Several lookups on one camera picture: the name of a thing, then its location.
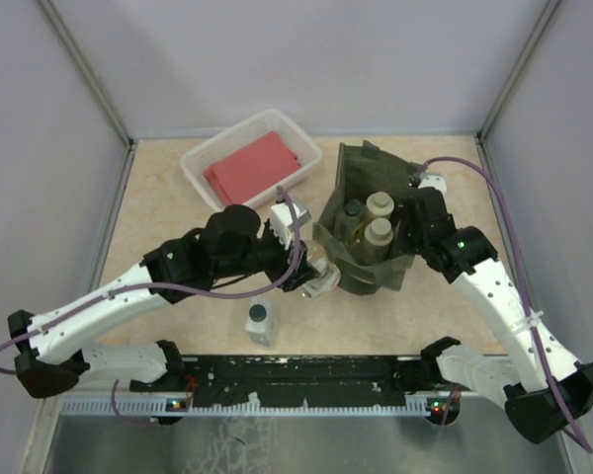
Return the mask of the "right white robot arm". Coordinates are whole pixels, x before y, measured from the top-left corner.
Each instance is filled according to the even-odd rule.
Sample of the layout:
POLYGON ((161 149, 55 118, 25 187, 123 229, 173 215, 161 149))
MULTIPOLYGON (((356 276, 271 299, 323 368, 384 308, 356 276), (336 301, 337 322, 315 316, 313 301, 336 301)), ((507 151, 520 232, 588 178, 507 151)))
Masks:
POLYGON ((416 188, 401 201, 399 247, 418 255, 483 314, 511 359, 504 365, 444 338, 425 348, 423 382, 466 387, 505 410, 519 434, 539 444, 593 407, 593 362, 583 363, 523 306, 496 249, 473 226, 459 228, 443 194, 416 188))

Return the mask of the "cream bottle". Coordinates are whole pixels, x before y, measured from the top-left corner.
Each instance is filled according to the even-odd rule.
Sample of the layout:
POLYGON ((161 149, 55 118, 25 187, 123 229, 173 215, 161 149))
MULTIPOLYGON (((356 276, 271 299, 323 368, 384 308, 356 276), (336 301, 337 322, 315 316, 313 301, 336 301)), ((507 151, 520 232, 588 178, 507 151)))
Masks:
POLYGON ((377 218, 390 219, 395 209, 395 202, 388 193, 376 192, 368 196, 366 209, 370 221, 377 218))
POLYGON ((376 218, 365 228, 362 240, 362 252, 370 265, 381 262, 387 256, 393 239, 391 223, 386 218, 376 218))

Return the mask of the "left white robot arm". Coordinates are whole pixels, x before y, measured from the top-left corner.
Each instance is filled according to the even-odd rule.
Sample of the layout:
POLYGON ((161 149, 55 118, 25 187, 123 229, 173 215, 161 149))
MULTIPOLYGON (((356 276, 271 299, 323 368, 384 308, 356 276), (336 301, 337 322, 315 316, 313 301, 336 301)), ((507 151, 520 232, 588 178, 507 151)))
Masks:
POLYGON ((17 379, 36 399, 99 381, 127 380, 135 392, 179 389, 186 368, 174 343, 105 346, 98 338, 143 313, 193 295, 214 296, 215 283, 224 278, 263 274, 284 292, 314 280, 320 272, 307 263, 307 245, 296 237, 309 219, 297 201, 273 205, 267 220, 250 207, 230 205, 205 227, 164 242, 76 301, 45 314, 11 314, 17 379))

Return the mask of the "clear square bottle front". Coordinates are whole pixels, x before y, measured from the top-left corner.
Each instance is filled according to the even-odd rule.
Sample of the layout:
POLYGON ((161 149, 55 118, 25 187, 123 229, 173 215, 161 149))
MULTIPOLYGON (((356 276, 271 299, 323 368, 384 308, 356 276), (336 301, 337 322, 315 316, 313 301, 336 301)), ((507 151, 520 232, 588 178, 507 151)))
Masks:
POLYGON ((268 298, 253 297, 248 308, 245 330, 251 341, 259 346, 271 348, 276 341, 278 316, 268 298))

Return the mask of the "olive green canvas bag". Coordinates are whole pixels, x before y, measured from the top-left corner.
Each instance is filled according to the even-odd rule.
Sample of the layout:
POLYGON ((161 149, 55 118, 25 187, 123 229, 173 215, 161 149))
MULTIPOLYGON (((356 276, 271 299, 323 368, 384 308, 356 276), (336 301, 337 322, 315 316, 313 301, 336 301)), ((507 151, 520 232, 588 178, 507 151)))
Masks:
POLYGON ((341 243, 333 231, 337 213, 351 199, 365 202, 370 195, 385 192, 399 204, 409 193, 411 175, 418 168, 367 140, 361 145, 339 145, 335 186, 313 224, 313 240, 339 269, 341 289, 356 295, 374 294, 381 288, 401 290, 414 261, 412 255, 391 244, 384 261, 364 265, 357 260, 358 246, 341 243))

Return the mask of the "clear square bottle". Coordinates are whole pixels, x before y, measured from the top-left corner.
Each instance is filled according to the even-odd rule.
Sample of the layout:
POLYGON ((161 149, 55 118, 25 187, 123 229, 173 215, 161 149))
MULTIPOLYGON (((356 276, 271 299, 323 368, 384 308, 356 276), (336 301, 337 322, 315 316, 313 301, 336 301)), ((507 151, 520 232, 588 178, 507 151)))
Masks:
POLYGON ((337 212, 334 222, 334 237, 343 245, 355 241, 364 228, 365 205, 357 200, 350 199, 337 212))
POLYGON ((271 348, 276 341, 278 316, 268 298, 253 297, 248 308, 245 330, 251 341, 259 346, 271 348))

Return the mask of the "amber liquid bottle white cap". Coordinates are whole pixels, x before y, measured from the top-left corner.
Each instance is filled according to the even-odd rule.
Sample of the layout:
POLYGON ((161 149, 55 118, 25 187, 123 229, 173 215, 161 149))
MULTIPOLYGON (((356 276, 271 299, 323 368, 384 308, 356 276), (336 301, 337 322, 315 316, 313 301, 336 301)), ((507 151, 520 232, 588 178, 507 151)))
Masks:
POLYGON ((307 240, 306 264, 314 270, 314 277, 305 282, 301 293, 306 298, 316 298, 335 288, 340 280, 340 270, 329 259, 324 247, 314 240, 307 240))

